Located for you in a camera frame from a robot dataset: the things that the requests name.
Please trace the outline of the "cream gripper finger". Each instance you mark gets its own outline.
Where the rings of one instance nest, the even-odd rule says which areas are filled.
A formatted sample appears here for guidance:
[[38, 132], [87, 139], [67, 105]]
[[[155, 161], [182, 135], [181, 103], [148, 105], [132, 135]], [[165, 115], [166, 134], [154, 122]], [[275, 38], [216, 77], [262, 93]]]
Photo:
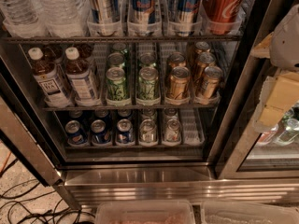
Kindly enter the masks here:
[[270, 131], [298, 101], [298, 73], [282, 72], [275, 77], [267, 77], [253, 114], [253, 129], [258, 133]]
[[250, 55], [259, 59], [270, 58], [270, 45], [273, 33], [267, 35], [258, 45], [256, 45], [250, 52]]

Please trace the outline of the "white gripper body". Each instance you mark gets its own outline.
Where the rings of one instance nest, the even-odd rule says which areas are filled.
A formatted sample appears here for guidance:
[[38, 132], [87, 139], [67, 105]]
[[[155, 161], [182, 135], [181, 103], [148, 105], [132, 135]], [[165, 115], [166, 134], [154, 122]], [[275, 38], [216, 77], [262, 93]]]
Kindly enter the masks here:
[[294, 5], [275, 28], [270, 61], [281, 69], [299, 71], [299, 4]]

